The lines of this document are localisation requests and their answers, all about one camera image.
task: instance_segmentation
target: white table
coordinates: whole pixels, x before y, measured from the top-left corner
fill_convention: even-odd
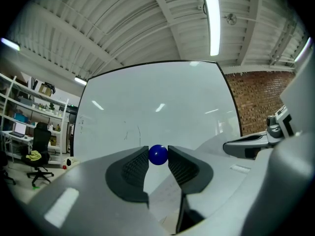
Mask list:
[[[31,151],[31,145],[33,143],[33,137],[29,137],[27,135],[25,135],[24,137],[17,137],[17,136],[12,136],[10,135],[12,131],[1,131],[1,134],[4,136],[4,151],[6,154],[8,154],[6,152],[6,144],[10,144],[10,154],[12,156],[12,161],[14,162],[14,154],[13,154],[13,148],[12,148],[12,140],[21,142],[21,143],[25,143],[28,145],[28,151]]]

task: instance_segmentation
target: potted plant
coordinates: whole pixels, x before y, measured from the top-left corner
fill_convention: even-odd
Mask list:
[[[55,105],[51,102],[49,104],[49,109],[47,110],[48,112],[52,113],[55,110]]]

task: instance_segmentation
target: laptop screen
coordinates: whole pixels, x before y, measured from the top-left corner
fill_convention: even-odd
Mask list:
[[[26,125],[22,124],[22,123],[15,123],[15,128],[14,128],[14,132],[20,133],[25,135],[25,130],[26,130]]]

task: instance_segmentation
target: whiteboard frame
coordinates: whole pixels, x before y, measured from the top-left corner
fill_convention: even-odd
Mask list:
[[[83,89],[83,92],[82,92],[82,95],[81,95],[81,98],[80,98],[80,102],[79,102],[79,106],[78,106],[78,110],[77,110],[77,114],[75,116],[75,121],[74,121],[74,129],[73,129],[73,135],[75,134],[75,125],[76,125],[76,121],[77,121],[77,116],[78,116],[78,112],[79,112],[79,108],[80,108],[80,104],[81,104],[81,100],[82,100],[82,97],[83,97],[83,94],[84,94],[84,91],[85,91],[85,88],[87,87],[88,83],[89,83],[89,80],[92,80],[98,76],[101,76],[101,75],[104,75],[104,74],[107,74],[107,73],[111,73],[111,72],[115,72],[115,71],[118,71],[118,70],[122,70],[122,69],[127,69],[127,68],[131,68],[131,67],[135,67],[135,66],[141,66],[141,65],[148,65],[148,64],[157,64],[157,63],[171,63],[171,62],[201,62],[201,63],[213,63],[213,64],[216,64],[217,67],[219,68],[220,72],[221,72],[221,75],[223,76],[224,80],[225,80],[225,83],[230,91],[230,94],[231,94],[231,97],[232,97],[232,100],[233,100],[233,103],[234,103],[234,107],[235,107],[235,111],[236,111],[236,115],[237,115],[237,119],[238,119],[238,124],[239,124],[239,129],[240,129],[240,136],[242,137],[243,136],[243,133],[242,133],[242,126],[241,126],[241,119],[240,119],[240,115],[239,115],[239,112],[238,112],[238,108],[237,108],[237,105],[236,105],[236,102],[235,102],[235,98],[234,98],[234,95],[233,95],[233,92],[231,90],[231,87],[226,79],[226,76],[224,75],[221,67],[219,66],[219,63],[215,62],[215,61],[205,61],[205,60],[163,60],[163,61],[155,61],[155,62],[148,62],[148,63],[140,63],[140,64],[135,64],[135,65],[129,65],[129,66],[125,66],[125,67],[121,67],[121,68],[117,68],[115,70],[110,70],[110,71],[107,71],[107,72],[103,72],[103,73],[100,73],[100,74],[97,74],[95,76],[92,76],[91,78],[89,78],[87,80],[87,83],[86,85],[84,86],[84,89]],[[72,149],[72,151],[70,151],[70,156],[74,156],[74,149]]]

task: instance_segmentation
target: laptop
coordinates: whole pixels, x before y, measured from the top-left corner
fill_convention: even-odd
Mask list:
[[[26,125],[16,122],[14,126],[14,131],[10,133],[12,136],[22,138],[25,136]]]

